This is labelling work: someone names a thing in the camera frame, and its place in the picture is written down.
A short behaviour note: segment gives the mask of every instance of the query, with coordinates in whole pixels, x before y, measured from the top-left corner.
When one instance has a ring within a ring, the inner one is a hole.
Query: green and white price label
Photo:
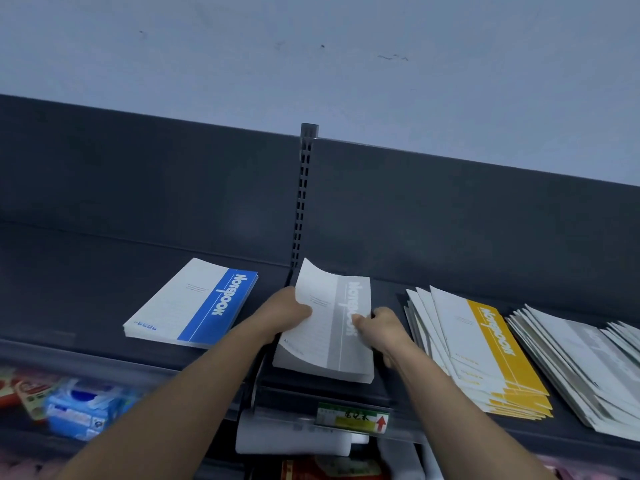
[[[360,433],[384,434],[389,414],[381,411],[345,408],[334,404],[318,404],[316,424],[332,428],[348,429]]]

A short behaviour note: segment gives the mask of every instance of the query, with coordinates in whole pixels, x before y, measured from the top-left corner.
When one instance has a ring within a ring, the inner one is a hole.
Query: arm
[[[354,315],[353,323],[400,373],[445,478],[554,478],[413,343],[393,311],[378,308],[375,318]]]
[[[310,307],[296,301],[293,287],[278,291],[199,359],[92,439],[57,479],[193,478],[260,348],[310,314]]]

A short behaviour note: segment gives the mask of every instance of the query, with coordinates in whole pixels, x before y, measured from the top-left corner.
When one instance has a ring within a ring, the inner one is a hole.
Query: person's left hand
[[[311,315],[311,307],[296,301],[296,289],[288,286],[271,295],[249,318],[264,334],[264,343],[273,341],[277,333],[291,330]]]

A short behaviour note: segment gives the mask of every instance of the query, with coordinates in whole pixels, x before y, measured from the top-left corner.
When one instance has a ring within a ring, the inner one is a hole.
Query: white wall
[[[0,93],[640,185],[640,0],[0,0]]]

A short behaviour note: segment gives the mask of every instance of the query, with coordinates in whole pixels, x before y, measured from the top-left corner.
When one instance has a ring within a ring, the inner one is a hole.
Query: hand
[[[272,294],[249,318],[264,338],[264,343],[273,341],[277,333],[291,330],[311,315],[311,307],[296,301],[293,286]]]
[[[381,306],[373,313],[375,318],[354,314],[351,320],[364,341],[382,352],[386,366],[392,367],[395,348],[413,345],[413,341],[391,309]]]

